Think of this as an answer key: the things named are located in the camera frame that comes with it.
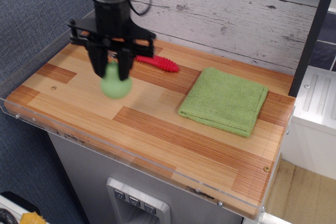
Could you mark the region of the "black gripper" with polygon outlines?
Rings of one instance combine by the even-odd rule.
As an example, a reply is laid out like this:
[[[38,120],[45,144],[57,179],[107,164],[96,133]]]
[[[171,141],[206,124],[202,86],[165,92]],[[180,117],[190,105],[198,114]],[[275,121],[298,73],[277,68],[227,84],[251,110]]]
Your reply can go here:
[[[107,50],[118,51],[119,79],[129,77],[134,55],[153,57],[156,35],[131,19],[131,0],[92,0],[93,18],[71,19],[72,43],[87,47],[96,75],[103,78],[108,64]]]

